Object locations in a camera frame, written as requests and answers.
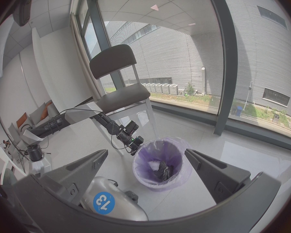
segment gray building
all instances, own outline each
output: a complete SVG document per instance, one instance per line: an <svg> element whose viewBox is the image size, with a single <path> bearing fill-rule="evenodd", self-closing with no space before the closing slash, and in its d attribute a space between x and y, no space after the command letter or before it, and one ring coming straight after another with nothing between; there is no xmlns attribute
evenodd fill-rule
<svg viewBox="0 0 291 233"><path fill-rule="evenodd" d="M278 111L286 110L291 116L290 20L274 0L226 2L233 18L238 46L235 99L246 101L249 93L248 102ZM184 4L177 5L185 10ZM170 25L168 19L158 23L149 20L130 22L125 16L123 21L110 19L106 29L111 45L130 45L142 83L174 83L184 89L190 82L201 92L201 69L204 67L206 93L220 96L223 51L219 26L209 1L203 1L203 8L197 14L197 25L193 26L198 26L197 31L185 27L190 25L190 21L183 25L181 22ZM106 21L104 10L102 16ZM199 19L206 23L199 25ZM92 56L99 51L96 45ZM121 70L121 73L125 83L135 82L131 67ZM102 82L112 84L110 77Z"/></svg>

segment chair seat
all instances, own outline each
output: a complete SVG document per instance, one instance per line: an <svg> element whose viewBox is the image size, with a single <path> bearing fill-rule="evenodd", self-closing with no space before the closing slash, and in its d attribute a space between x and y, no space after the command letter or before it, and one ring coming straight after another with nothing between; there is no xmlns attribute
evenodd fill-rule
<svg viewBox="0 0 291 233"><path fill-rule="evenodd" d="M150 92L148 92L142 84L135 83L103 95L101 99L97 101L97 105L105 114L107 114L120 108L146 100L150 95Z"/></svg>

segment beige curtain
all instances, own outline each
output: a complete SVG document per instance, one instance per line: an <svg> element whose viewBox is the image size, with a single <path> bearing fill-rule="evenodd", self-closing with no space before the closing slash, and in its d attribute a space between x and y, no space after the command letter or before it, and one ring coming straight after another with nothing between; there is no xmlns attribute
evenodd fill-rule
<svg viewBox="0 0 291 233"><path fill-rule="evenodd" d="M77 49L77 54L81 63L82 71L85 76L87 85L91 91L92 97L95 101L99 100L105 93L100 88L100 83L97 79L94 78L90 68L89 68L89 59L86 54L81 34L77 25L77 20L73 13L70 14L70 25L72 37L74 40L75 47Z"/></svg>

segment air conditioning unit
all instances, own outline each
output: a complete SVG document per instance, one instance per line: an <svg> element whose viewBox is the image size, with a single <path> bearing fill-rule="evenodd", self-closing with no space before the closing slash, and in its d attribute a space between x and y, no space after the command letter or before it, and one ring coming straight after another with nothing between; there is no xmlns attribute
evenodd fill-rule
<svg viewBox="0 0 291 233"><path fill-rule="evenodd" d="M185 96L185 89L178 89L178 95L179 96Z"/></svg>
<svg viewBox="0 0 291 233"><path fill-rule="evenodd" d="M151 87L150 87L150 83L147 83L146 85L145 85L145 87L146 87L146 89L148 90L148 92L151 92Z"/></svg>
<svg viewBox="0 0 291 233"><path fill-rule="evenodd" d="M170 91L169 91L169 84L165 83L162 85L162 89L163 89L163 93L165 94L170 94Z"/></svg>
<svg viewBox="0 0 291 233"><path fill-rule="evenodd" d="M178 95L178 85L177 84L170 84L169 85L170 94Z"/></svg>
<svg viewBox="0 0 291 233"><path fill-rule="evenodd" d="M156 92L155 83L150 84L151 92Z"/></svg>
<svg viewBox="0 0 291 233"><path fill-rule="evenodd" d="M155 85L155 89L156 89L156 92L158 92L158 93L163 93L162 84L157 83L157 84Z"/></svg>

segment purple trash bag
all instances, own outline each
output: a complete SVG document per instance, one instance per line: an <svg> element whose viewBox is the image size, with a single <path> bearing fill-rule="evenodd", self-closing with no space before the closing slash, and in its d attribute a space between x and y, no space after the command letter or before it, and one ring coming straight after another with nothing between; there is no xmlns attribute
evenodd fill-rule
<svg viewBox="0 0 291 233"><path fill-rule="evenodd" d="M152 191L167 191L184 184L192 173L192 166L184 152L190 145L177 137L160 138L146 142L135 154L132 170L137 180ZM167 166L173 165L173 175L161 182L150 164L165 161Z"/></svg>

